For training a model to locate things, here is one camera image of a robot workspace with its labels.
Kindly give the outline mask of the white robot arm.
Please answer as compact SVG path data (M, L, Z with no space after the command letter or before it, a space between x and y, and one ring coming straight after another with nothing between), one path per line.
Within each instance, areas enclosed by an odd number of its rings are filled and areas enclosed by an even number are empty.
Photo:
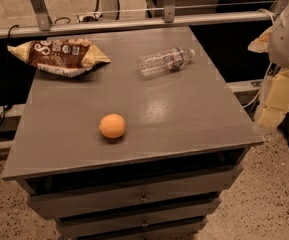
M258 126L277 128L289 113L289 3L272 26L249 44L248 50L267 53L270 63L280 68L273 77L264 77L255 112Z

